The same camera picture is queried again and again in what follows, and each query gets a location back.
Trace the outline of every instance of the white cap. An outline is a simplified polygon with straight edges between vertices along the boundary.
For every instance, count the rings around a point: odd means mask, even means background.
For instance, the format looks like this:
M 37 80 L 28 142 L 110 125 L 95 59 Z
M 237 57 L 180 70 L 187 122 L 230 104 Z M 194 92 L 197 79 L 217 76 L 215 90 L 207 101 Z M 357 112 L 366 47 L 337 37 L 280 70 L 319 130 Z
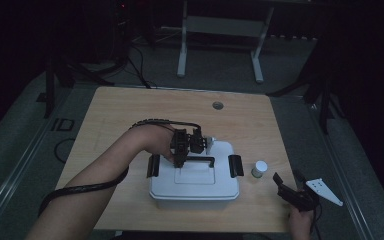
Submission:
M 257 161 L 255 163 L 255 170 L 260 173 L 264 173 L 265 171 L 267 171 L 267 163 L 264 161 Z

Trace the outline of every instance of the bottle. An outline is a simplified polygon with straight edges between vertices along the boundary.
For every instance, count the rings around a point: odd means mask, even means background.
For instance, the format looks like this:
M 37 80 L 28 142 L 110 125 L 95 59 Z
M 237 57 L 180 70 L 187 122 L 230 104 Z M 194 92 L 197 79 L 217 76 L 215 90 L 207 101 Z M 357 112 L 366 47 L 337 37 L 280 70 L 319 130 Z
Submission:
M 265 171 L 267 171 L 267 163 L 260 160 L 255 163 L 255 166 L 252 169 L 251 174 L 255 178 L 261 178 Z

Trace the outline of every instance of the round hole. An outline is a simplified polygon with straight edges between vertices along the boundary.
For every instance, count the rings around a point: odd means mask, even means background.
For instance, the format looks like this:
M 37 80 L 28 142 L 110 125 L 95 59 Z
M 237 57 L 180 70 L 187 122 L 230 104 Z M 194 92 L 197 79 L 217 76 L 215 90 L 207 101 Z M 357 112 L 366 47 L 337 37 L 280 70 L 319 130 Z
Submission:
M 213 108 L 217 110 L 223 109 L 224 105 L 221 102 L 213 102 Z

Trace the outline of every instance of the white box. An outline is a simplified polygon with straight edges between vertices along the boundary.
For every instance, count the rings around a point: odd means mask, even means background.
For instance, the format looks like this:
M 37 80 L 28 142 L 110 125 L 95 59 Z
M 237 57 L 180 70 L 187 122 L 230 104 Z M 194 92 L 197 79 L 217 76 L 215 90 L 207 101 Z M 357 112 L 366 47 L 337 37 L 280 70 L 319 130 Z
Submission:
M 151 177 L 150 195 L 164 209 L 223 209 L 239 196 L 239 183 L 232 177 L 229 156 L 233 155 L 228 142 L 214 141 L 210 152 L 189 153 L 191 157 L 212 157 L 209 161 L 186 161 L 182 168 L 161 156 L 158 177 Z

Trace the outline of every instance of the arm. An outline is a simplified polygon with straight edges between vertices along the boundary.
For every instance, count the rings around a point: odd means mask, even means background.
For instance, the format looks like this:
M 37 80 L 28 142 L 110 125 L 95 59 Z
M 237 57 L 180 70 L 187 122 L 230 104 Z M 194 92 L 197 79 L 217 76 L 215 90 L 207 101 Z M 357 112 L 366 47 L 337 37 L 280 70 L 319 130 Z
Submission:
M 293 240 L 311 240 L 310 228 L 313 222 L 314 211 L 300 212 L 291 205 L 289 216 L 289 229 Z
M 145 150 L 172 160 L 169 129 L 144 125 L 125 132 L 66 187 L 103 183 L 117 178 Z M 27 239 L 85 239 L 105 210 L 115 187 L 53 200 L 30 230 Z

